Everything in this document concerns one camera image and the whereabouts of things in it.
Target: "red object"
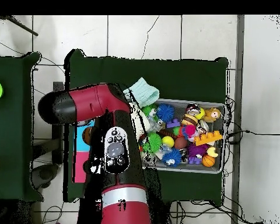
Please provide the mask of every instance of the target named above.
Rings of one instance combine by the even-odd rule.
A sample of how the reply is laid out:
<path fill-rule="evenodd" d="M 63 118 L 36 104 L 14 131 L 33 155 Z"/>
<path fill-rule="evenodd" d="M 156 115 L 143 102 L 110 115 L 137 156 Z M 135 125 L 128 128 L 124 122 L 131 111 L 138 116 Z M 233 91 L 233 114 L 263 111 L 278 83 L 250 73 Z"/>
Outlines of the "red object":
<path fill-rule="evenodd" d="M 146 191 L 139 185 L 116 185 L 102 192 L 101 224 L 151 224 Z"/>
<path fill-rule="evenodd" d="M 196 131 L 196 127 L 194 125 L 187 125 L 185 127 L 185 133 L 188 135 L 188 137 L 191 137 L 194 135 L 195 131 Z"/>
<path fill-rule="evenodd" d="M 76 152 L 75 178 L 73 179 L 74 183 L 85 183 L 86 173 L 83 169 L 83 164 L 88 160 L 88 157 L 89 157 L 89 151 Z"/>
<path fill-rule="evenodd" d="M 76 106 L 76 120 L 90 120 L 109 112 L 123 110 L 130 113 L 129 105 L 120 100 L 107 84 L 69 91 Z"/>

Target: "gray plastic bin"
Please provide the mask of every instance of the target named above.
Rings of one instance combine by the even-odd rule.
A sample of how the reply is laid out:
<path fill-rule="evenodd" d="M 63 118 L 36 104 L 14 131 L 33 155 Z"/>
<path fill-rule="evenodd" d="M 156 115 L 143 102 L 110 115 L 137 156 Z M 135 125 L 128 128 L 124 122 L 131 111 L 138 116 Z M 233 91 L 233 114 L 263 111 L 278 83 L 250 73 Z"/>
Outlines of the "gray plastic bin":
<path fill-rule="evenodd" d="M 227 118 L 227 108 L 224 104 L 221 103 L 210 103 L 210 102 L 198 102 L 198 101 L 186 101 L 186 100 L 168 100 L 168 99 L 159 99 L 156 104 L 169 104 L 174 107 L 174 118 L 182 119 L 183 115 L 186 113 L 187 105 L 190 103 L 198 103 L 203 109 L 209 109 L 211 107 L 216 107 L 221 112 L 221 118 L 217 119 L 213 123 L 207 123 L 209 126 L 209 131 L 220 131 L 220 134 L 223 136 L 223 139 L 216 141 L 214 147 L 216 152 L 219 154 L 216 157 L 216 162 L 212 167 L 205 167 L 202 164 L 180 164 L 177 167 L 170 167 L 165 165 L 162 161 L 158 161 L 154 167 L 158 170 L 166 170 L 173 172 L 188 172 L 188 173 L 220 173 L 223 169 L 223 156 L 225 148 L 225 134 L 226 134 L 226 118 Z"/>

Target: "light blue cloth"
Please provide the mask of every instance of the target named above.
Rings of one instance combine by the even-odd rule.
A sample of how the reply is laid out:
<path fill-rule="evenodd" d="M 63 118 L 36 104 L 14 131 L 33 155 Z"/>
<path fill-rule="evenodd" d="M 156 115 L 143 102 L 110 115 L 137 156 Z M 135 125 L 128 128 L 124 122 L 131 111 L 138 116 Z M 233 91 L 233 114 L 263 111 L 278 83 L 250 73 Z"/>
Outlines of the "light blue cloth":
<path fill-rule="evenodd" d="M 88 125 L 77 127 L 77 151 L 90 151 L 89 145 L 85 144 L 82 138 L 83 131 L 87 127 L 93 127 L 94 120 L 88 123 Z"/>
<path fill-rule="evenodd" d="M 148 106 L 157 101 L 160 96 L 160 92 L 157 88 L 149 85 L 144 78 L 140 78 L 135 84 L 129 87 L 130 91 L 134 95 L 140 108 Z M 129 89 L 124 90 L 125 97 L 132 99 L 130 96 Z"/>

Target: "black cable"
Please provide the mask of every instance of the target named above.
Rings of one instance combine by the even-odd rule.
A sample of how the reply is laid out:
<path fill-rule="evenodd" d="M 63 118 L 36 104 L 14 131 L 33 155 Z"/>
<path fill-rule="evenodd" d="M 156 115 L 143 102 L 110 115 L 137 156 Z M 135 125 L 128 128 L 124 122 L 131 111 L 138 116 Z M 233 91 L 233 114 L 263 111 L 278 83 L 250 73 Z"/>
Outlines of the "black cable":
<path fill-rule="evenodd" d="M 207 209 L 207 210 L 205 210 L 205 211 L 203 211 L 203 212 L 201 212 L 201 213 L 199 213 L 198 215 L 196 215 L 196 216 L 190 216 L 190 215 L 186 215 L 185 217 L 189 217 L 189 218 L 197 218 L 197 217 L 199 217 L 199 216 L 201 216 L 202 214 L 204 214 L 204 213 L 206 213 L 206 212 L 208 212 L 208 211 L 210 211 L 210 210 L 212 210 L 212 209 L 215 209 L 215 208 L 210 208 L 210 209 Z M 170 216 L 172 217 L 172 218 L 180 218 L 181 216 L 172 216 L 171 215 L 171 213 L 170 213 Z"/>
<path fill-rule="evenodd" d="M 278 133 L 278 134 L 260 134 L 260 133 L 255 133 L 255 132 L 253 132 L 253 131 L 249 131 L 249 130 L 244 130 L 244 131 L 237 131 L 237 132 L 235 132 L 235 133 L 232 133 L 233 135 L 236 135 L 236 134 L 238 134 L 238 133 L 251 133 L 251 134 L 253 134 L 253 135 L 259 135 L 259 136 L 280 136 L 280 133 Z"/>
<path fill-rule="evenodd" d="M 37 89 L 34 89 L 35 91 L 38 91 Z M 43 95 L 46 95 L 45 93 L 43 93 L 43 92 L 40 92 L 40 91 L 38 91 L 39 93 L 42 93 Z"/>
<path fill-rule="evenodd" d="M 46 210 L 45 214 L 44 214 L 43 222 L 42 222 L 41 224 L 45 224 L 45 223 L 48 223 L 48 222 L 55 222 L 55 221 L 58 221 L 58 220 L 60 219 L 60 217 L 62 216 L 62 213 L 63 213 L 63 211 L 62 211 L 63 206 L 64 206 L 64 202 L 62 203 L 61 208 L 60 208 L 59 206 L 56 206 L 56 205 L 49 207 L 49 208 Z M 47 213 L 49 212 L 49 209 L 51 209 L 51 208 L 53 208 L 53 207 L 56 207 L 56 208 L 58 208 L 58 209 L 60 210 L 59 217 L 58 217 L 57 219 L 48 220 L 48 221 L 45 222 L 44 220 L 45 220 L 45 218 L 46 218 Z"/>
<path fill-rule="evenodd" d="M 143 54 L 142 54 L 141 59 L 143 59 L 143 56 L 145 54 L 146 44 L 147 44 L 147 41 L 148 41 L 148 33 L 152 30 L 153 26 L 156 24 L 156 21 L 158 20 L 159 17 L 160 17 L 160 15 L 157 17 L 157 19 L 155 20 L 154 24 L 152 25 L 152 27 L 147 32 L 147 39 L 146 39 L 146 42 L 145 42 L 145 45 L 144 45 L 144 50 L 143 50 Z"/>
<path fill-rule="evenodd" d="M 19 53 L 19 54 L 25 55 L 24 53 L 21 53 L 21 52 L 19 52 L 19 51 L 15 51 L 14 49 L 11 49 L 10 47 L 8 47 L 7 45 L 5 45 L 5 44 L 3 44 L 3 43 L 1 43 L 1 42 L 0 42 L 0 44 L 3 45 L 3 46 L 5 46 L 5 47 L 7 47 L 8 49 L 10 49 L 10 50 L 12 50 L 12 51 L 14 51 L 14 52 L 17 52 L 17 53 Z M 50 61 L 52 64 L 56 65 L 56 66 L 63 72 L 63 74 L 65 74 L 65 72 L 63 71 L 63 69 L 61 69 L 60 66 L 58 66 L 56 63 L 54 63 L 52 60 L 49 60 L 48 58 L 45 58 L 45 57 L 42 57 L 42 58 L 45 59 L 45 60 L 48 60 L 48 61 Z"/>

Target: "white tile floor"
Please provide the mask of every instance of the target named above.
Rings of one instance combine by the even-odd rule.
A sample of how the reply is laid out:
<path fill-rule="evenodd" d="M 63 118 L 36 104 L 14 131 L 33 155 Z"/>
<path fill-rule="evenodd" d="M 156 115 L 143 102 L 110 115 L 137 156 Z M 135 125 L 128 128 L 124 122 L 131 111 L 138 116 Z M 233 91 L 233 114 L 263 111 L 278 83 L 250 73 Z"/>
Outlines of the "white tile floor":
<path fill-rule="evenodd" d="M 16 16 L 27 27 L 32 28 L 32 16 Z M 181 16 L 33 16 L 33 29 L 39 34 L 32 35 L 13 23 L 0 20 L 0 42 L 20 53 L 39 51 L 42 56 L 57 65 L 64 63 L 65 56 L 73 49 L 80 48 L 88 57 L 103 57 L 106 55 L 124 58 L 179 60 L 180 56 L 187 59 L 214 60 L 218 57 L 227 57 L 229 68 L 236 65 L 236 15 L 183 15 L 182 42 Z M 1 56 L 16 56 L 14 52 L 0 44 Z M 53 89 L 53 81 L 64 81 L 63 67 L 58 68 L 48 60 L 42 59 L 34 72 L 34 88 L 48 93 Z M 235 71 L 230 71 L 231 98 L 234 98 Z M 35 92 L 34 103 L 37 105 L 41 93 Z M 46 124 L 35 112 L 34 137 L 50 138 L 51 126 Z M 38 160 L 50 161 L 50 153 Z M 226 165 L 226 170 L 232 171 L 232 156 Z M 62 168 L 51 185 L 42 189 L 44 202 L 36 203 L 35 211 L 46 211 L 49 207 L 62 205 Z M 231 198 L 232 177 L 225 179 L 225 193 Z M 197 206 L 189 202 L 182 203 L 187 215 L 198 215 L 211 206 Z M 230 208 L 231 203 L 225 200 Z M 65 211 L 59 222 L 61 224 L 76 224 L 77 203 L 64 204 Z M 56 219 L 58 208 L 52 208 L 46 215 L 46 221 Z M 41 224 L 44 212 L 34 213 L 35 224 Z M 230 224 L 230 218 L 218 210 L 211 210 L 197 218 L 185 218 L 183 224 Z"/>

